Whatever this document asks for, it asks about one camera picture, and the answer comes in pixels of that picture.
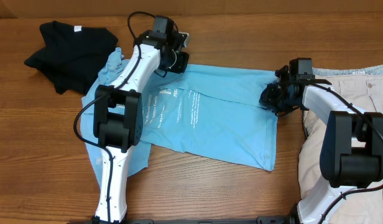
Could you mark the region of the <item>light blue printed t-shirt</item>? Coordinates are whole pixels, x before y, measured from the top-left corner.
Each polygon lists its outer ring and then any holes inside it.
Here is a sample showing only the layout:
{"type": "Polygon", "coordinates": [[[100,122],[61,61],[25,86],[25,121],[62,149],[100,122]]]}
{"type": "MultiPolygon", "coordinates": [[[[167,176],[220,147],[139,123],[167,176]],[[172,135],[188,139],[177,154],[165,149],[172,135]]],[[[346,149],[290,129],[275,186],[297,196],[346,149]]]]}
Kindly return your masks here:
{"type": "Polygon", "coordinates": [[[152,145],[272,171],[277,117],[259,102],[275,81],[268,70],[189,64],[152,75],[142,92],[143,131],[129,174],[149,163],[152,145]]]}

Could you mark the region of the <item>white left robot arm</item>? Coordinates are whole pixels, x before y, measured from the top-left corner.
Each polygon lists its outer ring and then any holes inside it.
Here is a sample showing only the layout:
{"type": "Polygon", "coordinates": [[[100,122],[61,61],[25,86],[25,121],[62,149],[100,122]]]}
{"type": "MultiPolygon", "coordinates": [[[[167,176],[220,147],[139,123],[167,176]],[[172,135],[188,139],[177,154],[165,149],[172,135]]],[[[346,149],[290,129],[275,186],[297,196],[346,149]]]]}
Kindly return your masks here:
{"type": "Polygon", "coordinates": [[[155,16],[150,30],[134,37],[134,50],[122,73],[95,92],[93,134],[102,149],[102,178],[93,223],[126,221],[126,184],[131,154],[142,136],[142,91],[156,70],[183,73],[189,35],[175,22],[155,16]]]}

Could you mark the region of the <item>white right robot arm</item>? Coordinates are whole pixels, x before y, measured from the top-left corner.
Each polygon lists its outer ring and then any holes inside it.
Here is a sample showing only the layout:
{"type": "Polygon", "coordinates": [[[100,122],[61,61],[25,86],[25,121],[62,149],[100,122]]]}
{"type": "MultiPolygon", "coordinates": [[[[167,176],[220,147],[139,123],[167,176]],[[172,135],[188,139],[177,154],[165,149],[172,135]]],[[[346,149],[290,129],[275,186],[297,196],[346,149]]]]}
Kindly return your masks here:
{"type": "Polygon", "coordinates": [[[347,102],[332,84],[317,79],[310,58],[295,58],[275,71],[260,104],[277,117],[297,109],[314,112],[326,125],[321,176],[310,194],[286,216],[257,217],[258,223],[328,223],[352,194],[383,189],[383,114],[347,102]]]}

